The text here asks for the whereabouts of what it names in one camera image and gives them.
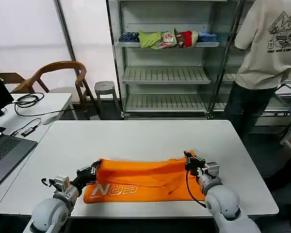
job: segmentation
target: person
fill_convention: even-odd
[[[246,56],[224,115],[241,139],[255,126],[291,73],[291,0],[256,0],[235,39]]]

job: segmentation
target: white tabletop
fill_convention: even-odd
[[[12,94],[13,98],[17,100],[19,97],[23,96],[24,94]],[[46,113],[56,110],[63,110],[66,109],[70,103],[71,94],[61,93],[61,94],[46,94],[44,99],[42,99],[39,103],[35,106],[28,108],[28,109],[20,109],[19,112],[24,115],[34,115],[39,113]],[[16,115],[14,112],[14,105],[10,104],[6,106],[7,112],[5,115],[0,117],[0,126],[6,127],[7,129],[3,132],[6,135],[11,134],[13,131],[23,127],[35,117],[21,117]],[[34,126],[39,121],[35,121],[32,123]],[[28,135],[26,139],[33,140],[36,142],[40,142],[41,138],[44,136],[46,131],[49,129],[49,125],[40,125],[36,130]],[[12,173],[0,184],[0,201],[7,192],[8,188],[11,186],[12,182],[14,181],[15,177],[18,175],[24,164],[27,162],[29,155],[21,161],[21,163],[12,171]]]
[[[1,214],[31,215],[53,188],[41,178],[67,175],[99,158],[164,161],[195,149],[206,161],[220,165],[224,185],[241,197],[251,216],[273,215],[278,207],[248,152],[228,121],[56,121],[0,203]],[[83,203],[78,198],[72,217],[208,217],[193,201],[146,203]]]

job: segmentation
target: white wall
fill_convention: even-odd
[[[76,58],[87,68],[90,87],[101,80],[117,85],[105,1],[61,2]],[[0,72],[17,72],[28,79],[40,67],[63,60],[71,59],[53,0],[0,0]],[[43,76],[49,88],[74,86],[75,79],[73,70]]]
[[[52,0],[0,0],[0,72],[30,78],[40,67],[70,60]],[[72,70],[47,74],[49,88],[73,85]]]
[[[117,80],[105,0],[62,0],[76,59],[86,69],[86,80],[95,82]]]

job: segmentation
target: orange shirt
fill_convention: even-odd
[[[124,162],[102,159],[97,181],[84,193],[85,203],[192,200],[185,182],[185,158],[165,162]],[[190,191],[204,200],[196,177],[189,175]]]

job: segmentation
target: black cable on desk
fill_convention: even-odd
[[[60,112],[69,112],[69,111],[79,110],[79,109],[65,109],[65,110],[58,110],[58,111],[41,113],[41,114],[34,114],[34,115],[23,115],[23,114],[20,114],[17,111],[17,107],[19,107],[19,108],[30,108],[30,107],[36,105],[44,97],[45,97],[45,95],[43,93],[41,93],[41,92],[37,92],[37,93],[34,93],[34,94],[26,94],[26,95],[24,95],[22,97],[19,97],[16,100],[16,102],[13,102],[15,113],[17,115],[19,115],[20,117],[39,117],[39,116],[44,116],[44,115],[51,114],[51,113],[60,113]]]
[[[39,123],[32,127],[33,129],[36,129],[41,124],[41,118],[35,118],[35,119],[29,121],[25,126],[23,126],[23,127],[19,128],[19,129],[15,130],[13,133],[11,133],[10,136],[16,136],[20,130],[23,130],[29,124],[31,124],[32,122],[34,122],[35,120],[39,120]]]

